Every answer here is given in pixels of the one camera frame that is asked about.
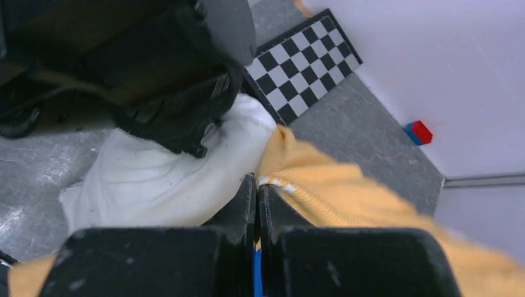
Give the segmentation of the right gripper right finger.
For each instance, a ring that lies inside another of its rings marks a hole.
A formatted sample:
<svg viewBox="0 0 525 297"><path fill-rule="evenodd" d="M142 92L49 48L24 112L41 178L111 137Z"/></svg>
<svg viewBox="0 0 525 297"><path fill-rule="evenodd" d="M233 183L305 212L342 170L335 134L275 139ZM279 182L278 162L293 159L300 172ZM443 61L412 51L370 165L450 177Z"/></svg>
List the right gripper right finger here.
<svg viewBox="0 0 525 297"><path fill-rule="evenodd" d="M415 228L320 228L275 186L258 194L265 296L459 296L446 256Z"/></svg>

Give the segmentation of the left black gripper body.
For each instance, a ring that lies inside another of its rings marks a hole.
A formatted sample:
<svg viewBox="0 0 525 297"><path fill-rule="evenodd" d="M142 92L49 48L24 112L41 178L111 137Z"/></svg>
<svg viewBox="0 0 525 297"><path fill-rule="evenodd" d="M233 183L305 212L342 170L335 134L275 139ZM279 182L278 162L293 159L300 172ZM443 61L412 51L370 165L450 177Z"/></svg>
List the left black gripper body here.
<svg viewBox="0 0 525 297"><path fill-rule="evenodd" d="M173 153L206 156L202 139L211 125L219 124L232 107L243 82L243 67L226 62L224 69L181 90L167 90L150 101L131 107L110 103L110 116L118 128L152 140Z"/></svg>

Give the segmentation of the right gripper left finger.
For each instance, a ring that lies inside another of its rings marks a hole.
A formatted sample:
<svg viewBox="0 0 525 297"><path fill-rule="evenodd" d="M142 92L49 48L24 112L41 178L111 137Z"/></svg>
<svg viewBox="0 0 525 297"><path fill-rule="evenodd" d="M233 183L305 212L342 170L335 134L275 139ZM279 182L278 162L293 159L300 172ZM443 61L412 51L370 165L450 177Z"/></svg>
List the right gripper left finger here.
<svg viewBox="0 0 525 297"><path fill-rule="evenodd" d="M253 296L257 186L199 227L91 228L64 243L41 296Z"/></svg>

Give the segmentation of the blue yellow pillowcase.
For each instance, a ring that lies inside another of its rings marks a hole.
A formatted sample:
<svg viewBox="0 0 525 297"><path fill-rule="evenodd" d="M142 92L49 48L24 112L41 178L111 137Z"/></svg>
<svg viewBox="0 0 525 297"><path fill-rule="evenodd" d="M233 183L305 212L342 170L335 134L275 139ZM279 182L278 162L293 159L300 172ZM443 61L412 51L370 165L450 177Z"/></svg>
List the blue yellow pillowcase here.
<svg viewBox="0 0 525 297"><path fill-rule="evenodd" d="M286 127L277 126L255 172L260 187L275 186L284 201L315 227L426 231L441 246L461 296L524 295L524 269L512 258L452 235L430 216L419 214L412 204L366 177L357 165L335 161L310 143L296 139ZM60 250L13 267L2 266L2 290L8 296L41 296Z"/></svg>

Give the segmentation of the white pillow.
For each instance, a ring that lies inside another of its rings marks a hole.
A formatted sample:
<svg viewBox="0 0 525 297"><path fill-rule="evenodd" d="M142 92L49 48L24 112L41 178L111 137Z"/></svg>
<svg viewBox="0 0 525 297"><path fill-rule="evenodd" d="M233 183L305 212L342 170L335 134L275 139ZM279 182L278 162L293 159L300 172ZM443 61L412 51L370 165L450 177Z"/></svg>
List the white pillow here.
<svg viewBox="0 0 525 297"><path fill-rule="evenodd" d="M254 173L276 122L240 94L202 140L203 158L114 130L79 183L59 199L69 233L91 227L198 226L236 195Z"/></svg>

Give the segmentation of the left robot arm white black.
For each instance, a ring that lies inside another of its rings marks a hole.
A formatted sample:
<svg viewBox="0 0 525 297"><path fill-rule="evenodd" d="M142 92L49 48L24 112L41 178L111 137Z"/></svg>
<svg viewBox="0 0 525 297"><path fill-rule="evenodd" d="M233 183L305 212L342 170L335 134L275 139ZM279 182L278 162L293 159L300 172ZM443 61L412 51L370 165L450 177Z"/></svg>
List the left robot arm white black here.
<svg viewBox="0 0 525 297"><path fill-rule="evenodd" d="M114 124L202 158L256 48L247 1L2 1L1 136Z"/></svg>

